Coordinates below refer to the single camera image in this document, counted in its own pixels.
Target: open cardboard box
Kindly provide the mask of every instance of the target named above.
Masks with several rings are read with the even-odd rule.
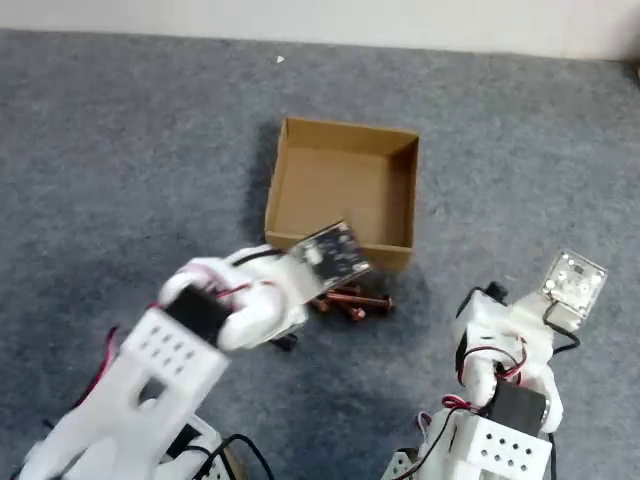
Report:
[[[375,268],[406,268],[418,142],[413,132],[285,118],[267,204],[267,242],[288,249],[344,219]]]

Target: gray carpet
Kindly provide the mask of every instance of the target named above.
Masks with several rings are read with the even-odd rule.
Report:
[[[292,114],[420,132],[413,266],[380,279],[393,318],[314,317],[290,355],[234,355],[200,414],[254,438],[280,479],[375,480],[419,441],[414,413],[459,391],[448,325],[468,289],[498,279],[516,298],[565,245],[610,280],[584,347],[554,361],[559,478],[637,478],[639,105],[612,63],[0,33],[0,476],[112,324],[189,258],[260,241]]]

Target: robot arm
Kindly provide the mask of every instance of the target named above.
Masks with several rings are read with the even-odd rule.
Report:
[[[567,347],[554,350],[554,332],[577,340],[605,280],[604,269],[564,251],[542,287],[513,304],[498,284],[473,289],[453,322],[468,401],[445,397],[418,455],[396,452],[383,480],[542,479],[551,444],[538,437],[563,414],[548,362]]]
[[[225,371],[224,352],[252,348],[306,320],[307,299],[284,257],[263,246],[226,259],[193,259],[178,270],[95,388],[32,449],[18,478],[191,479],[201,452],[161,461]],[[164,390],[139,405],[151,379]]]

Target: white wall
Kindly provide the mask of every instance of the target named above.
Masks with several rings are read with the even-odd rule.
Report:
[[[640,56],[640,0],[0,0],[0,27]]]

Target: screw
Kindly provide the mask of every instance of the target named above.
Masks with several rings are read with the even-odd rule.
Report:
[[[360,320],[363,320],[364,317],[367,316],[366,312],[362,308],[353,308],[347,305],[346,303],[341,303],[341,302],[338,302],[338,306],[342,308],[345,312],[347,312],[351,317],[351,320],[353,320],[354,322],[359,322]]]
[[[393,308],[391,297],[386,295],[384,298],[359,297],[356,295],[344,295],[342,293],[328,292],[327,299],[333,302],[343,302],[349,305],[375,307],[388,313]]]
[[[326,302],[326,300],[320,300],[319,298],[313,298],[311,299],[311,305],[313,305],[314,307],[316,307],[316,309],[319,312],[322,313],[327,313],[330,310],[330,306],[329,304]]]
[[[341,287],[332,288],[329,290],[333,293],[346,293],[348,295],[362,295],[362,287],[360,285],[343,285]]]

